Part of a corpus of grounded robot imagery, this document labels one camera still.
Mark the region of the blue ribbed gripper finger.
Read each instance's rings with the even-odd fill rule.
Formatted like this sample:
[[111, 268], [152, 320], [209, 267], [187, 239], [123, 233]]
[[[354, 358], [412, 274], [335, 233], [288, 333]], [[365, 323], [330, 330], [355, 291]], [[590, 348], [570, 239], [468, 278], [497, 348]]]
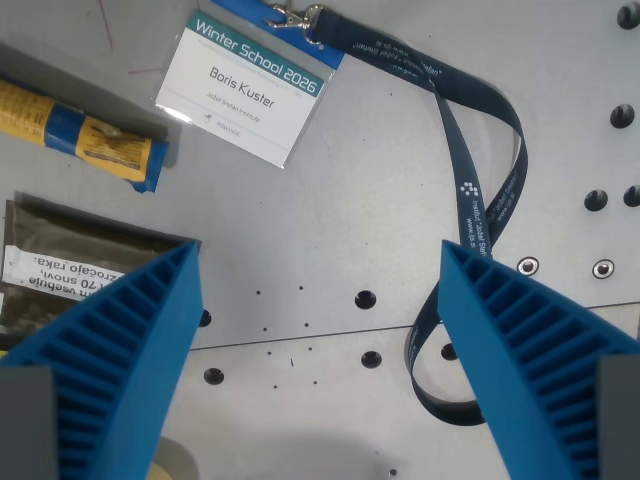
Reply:
[[80, 301], [2, 358], [4, 367], [53, 375], [60, 478], [147, 476], [203, 312], [191, 241]]
[[513, 479], [599, 479], [597, 370], [631, 336], [509, 267], [444, 241], [438, 313]]

